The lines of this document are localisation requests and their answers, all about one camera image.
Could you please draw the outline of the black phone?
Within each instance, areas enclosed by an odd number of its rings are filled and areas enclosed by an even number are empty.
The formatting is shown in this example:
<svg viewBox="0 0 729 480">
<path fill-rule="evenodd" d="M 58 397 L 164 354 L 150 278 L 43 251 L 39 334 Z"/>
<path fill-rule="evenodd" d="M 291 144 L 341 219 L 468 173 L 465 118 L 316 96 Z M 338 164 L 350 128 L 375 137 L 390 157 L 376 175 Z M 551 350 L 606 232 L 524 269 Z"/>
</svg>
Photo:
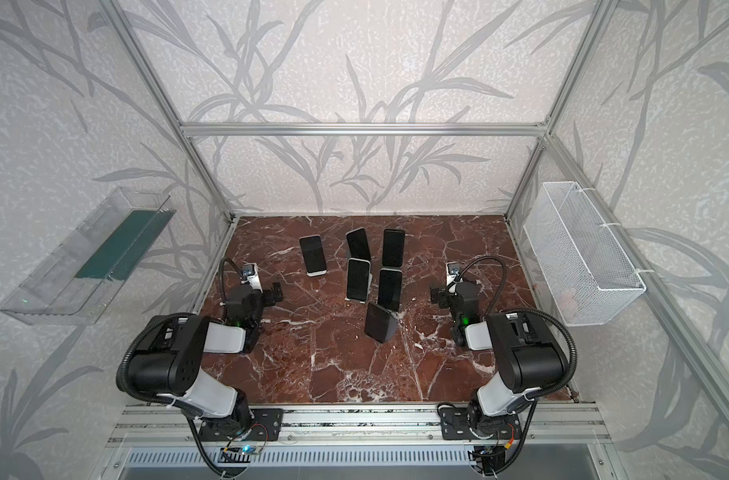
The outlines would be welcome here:
<svg viewBox="0 0 729 480">
<path fill-rule="evenodd" d="M 404 258 L 405 232 L 401 229 L 386 229 L 383 232 L 381 265 L 388 268 L 402 268 Z"/>
<path fill-rule="evenodd" d="M 368 303 L 365 316 L 364 332 L 380 344 L 388 342 L 398 328 L 398 319 L 387 309 Z"/>
<path fill-rule="evenodd" d="M 358 228 L 346 233 L 346 243 L 348 244 L 348 251 L 350 252 L 351 258 L 364 261 L 371 260 L 368 239 L 364 228 Z"/>
<path fill-rule="evenodd" d="M 377 296 L 377 304 L 380 307 L 392 312 L 398 312 L 400 308 L 402 278 L 402 272 L 398 269 L 380 269 Z"/>
</svg>

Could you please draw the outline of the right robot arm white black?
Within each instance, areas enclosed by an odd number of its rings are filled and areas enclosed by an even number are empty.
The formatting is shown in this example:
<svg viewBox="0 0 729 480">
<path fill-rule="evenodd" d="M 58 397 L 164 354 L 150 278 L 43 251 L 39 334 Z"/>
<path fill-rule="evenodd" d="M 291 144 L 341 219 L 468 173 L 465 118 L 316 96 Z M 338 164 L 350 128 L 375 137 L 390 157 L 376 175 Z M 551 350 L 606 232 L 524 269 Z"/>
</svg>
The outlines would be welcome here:
<svg viewBox="0 0 729 480">
<path fill-rule="evenodd" d="M 472 351 L 490 350 L 496 374 L 476 390 L 469 424 L 482 430 L 562 390 L 577 368 L 577 346 L 565 325 L 530 308 L 479 313 L 480 286 L 452 282 L 430 289 L 430 302 L 452 316 L 451 338 Z"/>
</svg>

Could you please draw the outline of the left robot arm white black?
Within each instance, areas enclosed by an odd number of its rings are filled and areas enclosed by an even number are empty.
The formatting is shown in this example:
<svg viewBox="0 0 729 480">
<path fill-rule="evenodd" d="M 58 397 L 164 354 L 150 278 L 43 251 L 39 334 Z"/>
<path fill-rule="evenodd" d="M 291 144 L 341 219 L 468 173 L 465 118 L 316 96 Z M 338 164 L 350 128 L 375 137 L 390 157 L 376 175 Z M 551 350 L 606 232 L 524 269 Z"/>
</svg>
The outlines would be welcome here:
<svg viewBox="0 0 729 480">
<path fill-rule="evenodd" d="M 226 323 L 190 312 L 156 315 L 132 340 L 116 371 L 118 389 L 143 402 L 176 406 L 190 419 L 252 425 L 246 394 L 202 369 L 206 353 L 252 352 L 264 309 L 284 300 L 278 282 L 261 290 L 246 283 L 224 301 Z"/>
</svg>

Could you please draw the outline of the phone with white edge far-left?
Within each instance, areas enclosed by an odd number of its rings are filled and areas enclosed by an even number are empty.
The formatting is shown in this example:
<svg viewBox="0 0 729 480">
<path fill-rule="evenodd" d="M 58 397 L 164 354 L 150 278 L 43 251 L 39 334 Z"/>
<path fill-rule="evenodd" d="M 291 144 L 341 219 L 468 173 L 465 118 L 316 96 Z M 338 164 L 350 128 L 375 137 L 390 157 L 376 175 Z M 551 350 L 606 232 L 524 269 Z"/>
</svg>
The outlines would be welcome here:
<svg viewBox="0 0 729 480">
<path fill-rule="evenodd" d="M 306 266 L 308 276 L 322 276 L 328 272 L 324 246 L 319 235 L 300 238 L 300 250 L 302 250 L 302 258 L 304 258 L 304 266 Z"/>
</svg>

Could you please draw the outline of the green mat in tray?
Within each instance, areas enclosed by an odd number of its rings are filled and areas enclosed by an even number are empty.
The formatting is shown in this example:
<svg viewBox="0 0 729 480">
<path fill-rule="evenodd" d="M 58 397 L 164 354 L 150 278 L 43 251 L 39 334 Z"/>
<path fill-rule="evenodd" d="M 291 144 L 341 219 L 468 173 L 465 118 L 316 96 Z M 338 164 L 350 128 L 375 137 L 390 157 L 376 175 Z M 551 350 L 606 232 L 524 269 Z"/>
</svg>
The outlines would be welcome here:
<svg viewBox="0 0 729 480">
<path fill-rule="evenodd" d="M 76 278 L 126 281 L 176 212 L 134 210 L 78 270 Z"/>
</svg>

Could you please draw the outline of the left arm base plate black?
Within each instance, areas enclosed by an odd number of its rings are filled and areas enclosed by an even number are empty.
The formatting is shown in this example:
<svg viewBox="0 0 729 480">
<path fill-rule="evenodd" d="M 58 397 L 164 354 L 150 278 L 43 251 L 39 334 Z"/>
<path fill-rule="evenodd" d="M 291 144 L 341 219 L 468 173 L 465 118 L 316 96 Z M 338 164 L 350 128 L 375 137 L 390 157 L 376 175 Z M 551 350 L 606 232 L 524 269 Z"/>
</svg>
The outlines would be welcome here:
<svg viewBox="0 0 729 480">
<path fill-rule="evenodd" d="M 202 442 L 256 441 L 276 442 L 282 430 L 282 408 L 256 408 L 250 410 L 246 420 L 204 419 L 198 428 Z"/>
</svg>

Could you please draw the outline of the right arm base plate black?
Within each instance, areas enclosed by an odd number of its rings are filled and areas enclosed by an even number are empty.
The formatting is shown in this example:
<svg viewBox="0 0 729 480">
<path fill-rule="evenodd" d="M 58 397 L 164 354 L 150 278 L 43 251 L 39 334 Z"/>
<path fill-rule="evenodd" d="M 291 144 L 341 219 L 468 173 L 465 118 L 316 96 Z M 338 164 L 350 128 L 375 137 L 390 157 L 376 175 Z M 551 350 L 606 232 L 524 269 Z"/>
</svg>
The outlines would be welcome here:
<svg viewBox="0 0 729 480">
<path fill-rule="evenodd" d="M 443 440 L 518 440 L 522 424 L 516 414 L 486 416 L 474 406 L 442 403 L 436 408 Z"/>
</svg>

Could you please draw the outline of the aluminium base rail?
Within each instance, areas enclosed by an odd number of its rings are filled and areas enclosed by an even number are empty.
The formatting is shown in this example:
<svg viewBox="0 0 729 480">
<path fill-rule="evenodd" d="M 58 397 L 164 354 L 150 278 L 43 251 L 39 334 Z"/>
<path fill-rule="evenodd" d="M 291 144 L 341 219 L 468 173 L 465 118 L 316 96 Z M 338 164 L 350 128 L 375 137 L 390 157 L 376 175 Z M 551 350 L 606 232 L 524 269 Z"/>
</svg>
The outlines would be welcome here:
<svg viewBox="0 0 729 480">
<path fill-rule="evenodd" d="M 449 445 L 445 432 L 459 429 L 442 421 L 430 403 L 288 404 L 282 405 L 276 441 L 264 440 L 258 427 L 250 444 L 268 447 Z M 528 445 L 610 444 L 598 406 L 592 403 L 543 402 L 536 407 L 524 435 Z M 190 447 L 194 438 L 184 416 L 164 407 L 128 406 L 110 433 L 106 447 Z"/>
</svg>

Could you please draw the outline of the clear acrylic wall tray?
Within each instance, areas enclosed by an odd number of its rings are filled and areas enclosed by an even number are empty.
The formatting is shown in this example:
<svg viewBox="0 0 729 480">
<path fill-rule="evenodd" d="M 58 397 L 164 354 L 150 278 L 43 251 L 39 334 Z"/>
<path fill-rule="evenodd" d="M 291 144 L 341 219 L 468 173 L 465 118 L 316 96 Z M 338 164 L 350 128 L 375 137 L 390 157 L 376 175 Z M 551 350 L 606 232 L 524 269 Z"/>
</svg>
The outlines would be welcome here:
<svg viewBox="0 0 729 480">
<path fill-rule="evenodd" d="M 0 312 L 28 325 L 96 323 L 128 280 L 80 279 L 76 274 L 134 210 L 176 212 L 168 194 L 114 189 L 0 304 Z"/>
</svg>

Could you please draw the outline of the horizontal aluminium frame bar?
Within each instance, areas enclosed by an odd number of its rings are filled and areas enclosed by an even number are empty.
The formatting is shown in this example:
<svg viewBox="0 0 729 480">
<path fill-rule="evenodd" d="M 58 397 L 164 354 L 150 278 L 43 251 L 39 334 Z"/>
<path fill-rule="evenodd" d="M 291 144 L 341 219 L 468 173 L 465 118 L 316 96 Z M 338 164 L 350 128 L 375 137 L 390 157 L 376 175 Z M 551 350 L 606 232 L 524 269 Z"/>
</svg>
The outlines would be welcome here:
<svg viewBox="0 0 729 480">
<path fill-rule="evenodd" d="M 180 126 L 190 137 L 206 136 L 526 136 L 538 137 L 537 123 L 204 123 Z"/>
</svg>

